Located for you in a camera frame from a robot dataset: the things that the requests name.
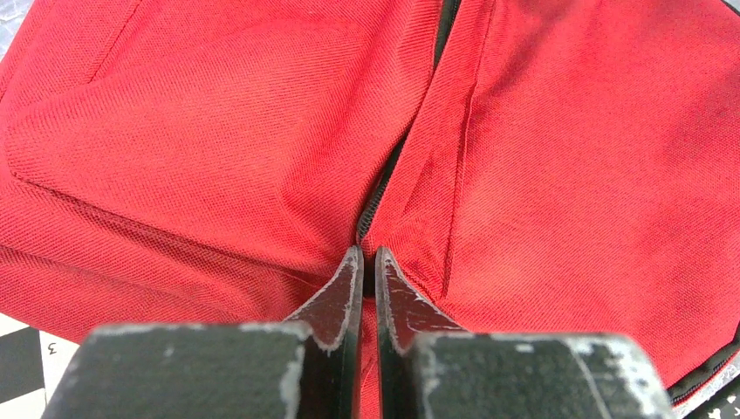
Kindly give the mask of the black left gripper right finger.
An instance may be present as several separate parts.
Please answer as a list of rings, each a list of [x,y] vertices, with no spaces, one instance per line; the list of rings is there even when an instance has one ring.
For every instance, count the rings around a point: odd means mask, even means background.
[[[643,350],[603,333],[472,333],[375,257],[386,418],[670,418]]]

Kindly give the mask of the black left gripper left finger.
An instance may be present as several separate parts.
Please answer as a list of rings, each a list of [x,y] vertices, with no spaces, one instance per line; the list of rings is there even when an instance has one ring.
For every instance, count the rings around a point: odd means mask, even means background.
[[[47,418],[354,418],[363,256],[279,322],[121,324],[92,331]]]

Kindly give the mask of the red student backpack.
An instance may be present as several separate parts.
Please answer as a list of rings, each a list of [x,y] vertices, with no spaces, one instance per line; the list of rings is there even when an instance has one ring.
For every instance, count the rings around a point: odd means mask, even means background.
[[[1,63],[1,311],[286,317],[388,247],[462,326],[739,350],[722,1],[36,1]]]

